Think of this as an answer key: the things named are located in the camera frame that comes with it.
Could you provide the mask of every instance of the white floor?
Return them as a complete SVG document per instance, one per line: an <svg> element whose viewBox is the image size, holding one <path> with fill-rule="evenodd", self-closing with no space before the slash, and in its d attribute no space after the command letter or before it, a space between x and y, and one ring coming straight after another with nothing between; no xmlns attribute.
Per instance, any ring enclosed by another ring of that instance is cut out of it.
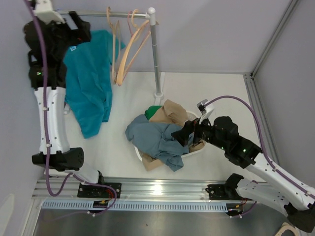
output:
<svg viewBox="0 0 315 236"><path fill-rule="evenodd" d="M228 162L222 150L209 144L200 154L185 158L184 167L176 172L167 166L147 172L124 132L136 116L143 114L153 105L154 91L153 73L128 73L121 87L113 86L114 98L110 120L102 124L97 136L85 140L73 113L65 116L70 146L82 147L85 161L107 177L226 180L232 173L238 173L249 179L261 180ZM186 110L200 114L196 106L198 102L221 95L234 95L249 102L243 76L166 73L163 102L170 99L181 104ZM239 126L240 134L258 144L252 115L243 104L224 99L216 102L215 107L211 121L218 116L230 116Z"/></svg>

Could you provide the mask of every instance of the green cloth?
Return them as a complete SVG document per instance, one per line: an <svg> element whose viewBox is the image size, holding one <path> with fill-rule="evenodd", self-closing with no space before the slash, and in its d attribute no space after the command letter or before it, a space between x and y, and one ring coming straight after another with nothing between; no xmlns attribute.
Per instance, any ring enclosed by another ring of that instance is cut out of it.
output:
<svg viewBox="0 0 315 236"><path fill-rule="evenodd" d="M149 120L162 106L150 106L144 113L145 117Z"/></svg>

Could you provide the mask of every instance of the clothing rack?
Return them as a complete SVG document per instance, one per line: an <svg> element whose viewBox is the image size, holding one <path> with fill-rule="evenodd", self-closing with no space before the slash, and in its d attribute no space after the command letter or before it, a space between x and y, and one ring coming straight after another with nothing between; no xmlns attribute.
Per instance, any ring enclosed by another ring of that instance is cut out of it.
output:
<svg viewBox="0 0 315 236"><path fill-rule="evenodd" d="M104 11L76 11L79 16L97 16L97 17L106 17L106 12ZM59 14L68 15L68 10L59 10ZM120 17L127 18L128 12L110 12L110 17ZM163 86L165 80L165 73L160 72L159 62L158 62L158 44L157 44L157 33L156 33L156 10L153 7L148 9L146 13L135 13L134 18L148 19L150 20L150 30L151 30L151 39L152 39L152 51L153 51L153 62L154 62L154 74L156 81L155 92L155 102L154 105L159 105L160 101L163 99Z"/></svg>

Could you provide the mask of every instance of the grey-blue shirt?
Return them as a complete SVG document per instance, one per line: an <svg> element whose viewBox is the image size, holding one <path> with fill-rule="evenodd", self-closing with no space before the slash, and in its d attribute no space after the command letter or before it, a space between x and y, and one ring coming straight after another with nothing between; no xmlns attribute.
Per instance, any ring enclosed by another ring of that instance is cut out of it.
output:
<svg viewBox="0 0 315 236"><path fill-rule="evenodd" d="M177 171L184 166L181 155L189 153L188 146L182 147L171 136L180 129L179 125L149 122L144 115L139 115L128 125L125 135L140 151Z"/></svg>

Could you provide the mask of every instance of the metal pole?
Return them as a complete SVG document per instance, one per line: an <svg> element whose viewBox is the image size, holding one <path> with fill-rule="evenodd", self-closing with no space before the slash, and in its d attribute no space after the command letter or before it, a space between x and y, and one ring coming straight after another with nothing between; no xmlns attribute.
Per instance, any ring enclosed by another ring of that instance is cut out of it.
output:
<svg viewBox="0 0 315 236"><path fill-rule="evenodd" d="M157 33L156 33L156 10L153 7L148 9L148 14L150 16L150 29L151 29L151 39L152 39L152 51L153 51L153 62L154 62L154 75L156 79L157 92L156 96L163 96L161 92L161 83L160 83L160 71L158 65L158 46L157 46Z"/></svg>
<svg viewBox="0 0 315 236"><path fill-rule="evenodd" d="M269 55L270 51L272 50L273 46L275 45L276 41L278 40L280 34L284 30L284 27L286 26L288 20L292 16L293 11L296 9L297 4L301 0L291 0L289 6L287 7L286 11L284 12L283 16L281 17L281 20L276 27L275 31L273 32L271 38L269 39L262 55L260 56L258 62L256 63L253 71L252 71L252 77L254 78L257 74L257 71L259 70L260 66L263 64L267 56Z"/></svg>
<svg viewBox="0 0 315 236"><path fill-rule="evenodd" d="M57 10L57 12L61 15L68 15L71 10ZM106 12L104 11L76 11L79 16L100 16L100 17L106 17ZM128 12L111 12L110 17L122 17L127 18ZM134 18L140 18L140 19L146 19L147 14L146 13L136 13L134 14Z"/></svg>

